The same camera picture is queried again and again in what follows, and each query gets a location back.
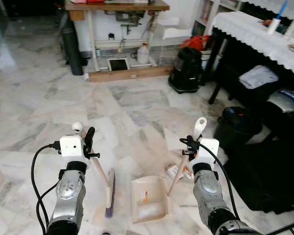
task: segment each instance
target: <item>broom handle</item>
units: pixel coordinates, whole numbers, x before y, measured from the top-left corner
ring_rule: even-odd
[[[173,182],[172,182],[171,188],[170,188],[170,190],[169,190],[169,192],[168,192],[168,197],[171,196],[172,191],[173,191],[173,188],[174,188],[174,186],[176,185],[176,183],[177,183],[177,181],[178,181],[178,179],[179,179],[179,176],[180,176],[180,174],[182,173],[182,171],[183,171],[183,169],[184,169],[184,166],[186,165],[187,161],[188,161],[188,155],[184,155],[184,156],[183,156],[183,159],[182,159],[182,161],[181,161],[181,163],[180,163],[180,166],[178,167],[178,170],[177,170],[177,173],[176,173],[176,175],[175,175],[175,178],[174,178],[174,180],[173,180]]]
[[[102,168],[100,166],[100,163],[98,161],[98,158],[93,158],[93,163],[95,164],[97,170],[99,171],[99,174],[102,177],[102,180],[103,180],[104,184],[107,187],[110,187],[109,182],[108,182],[108,179],[107,179],[106,175],[104,174],[104,172],[103,172],[103,170],[102,170]]]

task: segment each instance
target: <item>dustpan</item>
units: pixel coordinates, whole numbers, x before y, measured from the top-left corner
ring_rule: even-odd
[[[198,140],[206,124],[207,119],[204,117],[200,117],[197,120],[193,138]],[[187,161],[188,156],[184,155],[168,193],[165,187],[165,181],[160,176],[151,175],[132,181],[133,224],[162,220],[173,213],[170,196]],[[142,216],[143,210],[146,209],[145,206],[149,206],[147,210],[151,208],[151,210],[149,210],[149,212],[151,211],[149,216]]]

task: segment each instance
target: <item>dustpan handle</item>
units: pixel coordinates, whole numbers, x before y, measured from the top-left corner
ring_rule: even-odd
[[[182,171],[183,171],[183,169],[184,169],[184,166],[186,165],[187,161],[188,161],[188,155],[184,155],[184,156],[183,156],[183,159],[182,159],[182,161],[181,161],[181,163],[180,163],[180,166],[178,167],[178,170],[177,170],[177,173],[176,173],[176,175],[175,175],[175,178],[174,178],[174,180],[173,180],[173,182],[172,182],[172,184],[171,184],[171,188],[170,188],[170,190],[169,190],[169,192],[168,192],[168,197],[171,196],[172,191],[173,191],[173,189],[174,189],[174,186],[176,185],[176,183],[177,183],[177,181],[178,181],[178,179],[179,179],[179,176],[180,176],[180,174],[182,173]]]

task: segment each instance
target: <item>white wall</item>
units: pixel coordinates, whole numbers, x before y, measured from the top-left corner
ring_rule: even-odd
[[[200,0],[164,0],[169,6],[170,11],[161,12],[159,18],[164,17],[179,17],[181,28],[193,27],[196,9]],[[105,15],[103,11],[96,11],[92,13],[94,37],[98,41],[107,41],[108,34],[114,33],[115,40],[122,39],[122,31],[120,24],[117,22],[115,16]],[[126,28],[123,27],[123,36],[126,39],[140,39],[150,16],[145,12],[144,18],[140,19],[142,24],[139,27],[131,27],[131,32],[126,35]],[[77,31],[79,50],[91,51],[90,37],[88,32],[87,16],[84,21],[75,21]],[[144,38],[148,37],[148,32],[145,33]]]

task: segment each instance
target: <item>wooden table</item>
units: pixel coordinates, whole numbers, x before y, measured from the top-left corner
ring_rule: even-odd
[[[156,27],[157,18],[159,15],[159,11],[166,11],[169,10],[170,7],[162,0],[156,0],[153,4],[142,4],[142,3],[72,3],[70,0],[65,1],[65,9],[69,12],[70,18],[72,21],[83,21],[85,20],[85,15],[88,17],[88,27],[89,27],[89,34],[92,43],[92,55],[93,55],[93,62],[95,72],[100,71],[98,59],[96,56],[96,49],[95,49],[95,39],[94,39],[94,30],[93,30],[93,23],[92,23],[92,11],[152,11],[153,12],[153,19],[151,22],[150,32],[149,32],[149,39],[148,39],[148,46],[150,47],[153,33]],[[139,72],[140,70],[124,70],[124,71],[113,71],[113,72],[101,72],[99,73],[89,73],[89,80],[90,81],[103,81],[108,78],[108,80],[119,80],[120,78],[131,79],[131,78],[139,78],[139,77],[146,77],[149,75],[148,70],[150,70],[150,74],[153,76],[157,75],[165,75],[171,72],[171,67],[161,67],[161,68],[148,68],[144,69],[144,72]]]

